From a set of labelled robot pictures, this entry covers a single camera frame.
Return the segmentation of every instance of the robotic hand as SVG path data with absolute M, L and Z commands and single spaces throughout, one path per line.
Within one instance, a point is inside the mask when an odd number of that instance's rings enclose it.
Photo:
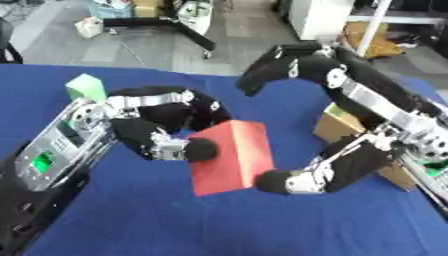
M 213 142 L 171 134 L 228 119 L 218 101 L 178 86 L 124 89 L 103 103 L 78 99 L 25 147 L 15 169 L 29 190 L 44 191 L 65 183 L 81 168 L 90 169 L 116 139 L 146 160 L 208 160 L 217 154 Z
M 301 170 L 270 171 L 257 187 L 276 193 L 338 191 L 394 160 L 437 197 L 448 199 L 447 108 L 415 95 L 341 47 L 304 41 L 275 46 L 240 77 L 237 86 L 256 95 L 269 81 L 306 79 L 321 86 L 368 132 L 342 138 Z

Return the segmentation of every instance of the black stand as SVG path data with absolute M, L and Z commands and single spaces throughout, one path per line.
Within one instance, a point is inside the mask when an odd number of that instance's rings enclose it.
M 104 27 L 172 27 L 197 45 L 204 48 L 203 58 L 209 59 L 212 55 L 213 50 L 215 50 L 216 48 L 216 43 L 180 22 L 179 18 L 177 17 L 173 2 L 171 0 L 165 1 L 164 12 L 165 16 L 159 16 L 156 18 L 104 19 Z
M 14 160 L 23 148 L 0 167 L 0 256 L 20 255 L 26 250 L 89 181 L 85 168 L 59 187 L 29 191 L 14 170 Z

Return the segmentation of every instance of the red block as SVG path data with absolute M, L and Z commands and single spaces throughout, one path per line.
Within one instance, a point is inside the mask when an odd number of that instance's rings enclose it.
M 262 123 L 231 120 L 190 138 L 206 138 L 218 145 L 215 159 L 190 164 L 198 196 L 252 187 L 256 176 L 273 169 Z

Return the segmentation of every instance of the blue tablecloth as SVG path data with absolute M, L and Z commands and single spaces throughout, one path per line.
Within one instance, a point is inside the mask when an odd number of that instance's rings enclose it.
M 266 123 L 278 168 L 303 166 L 325 145 L 311 131 L 329 101 L 305 81 L 276 82 L 246 98 L 232 77 L 2 65 L 1 155 L 33 138 L 69 103 L 64 84 L 81 73 L 102 79 L 109 91 L 141 85 L 203 90 L 235 118 Z M 403 81 L 440 99 L 425 82 Z M 446 256 L 447 238 L 448 225 L 419 191 L 405 193 L 377 175 L 335 194 L 248 189 L 197 198 L 186 163 L 146 162 L 117 145 L 26 255 Z

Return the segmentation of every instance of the white cabinet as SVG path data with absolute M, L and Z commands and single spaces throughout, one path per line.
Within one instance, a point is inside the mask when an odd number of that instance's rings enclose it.
M 334 40 L 344 29 L 355 0 L 293 0 L 289 20 L 302 40 Z

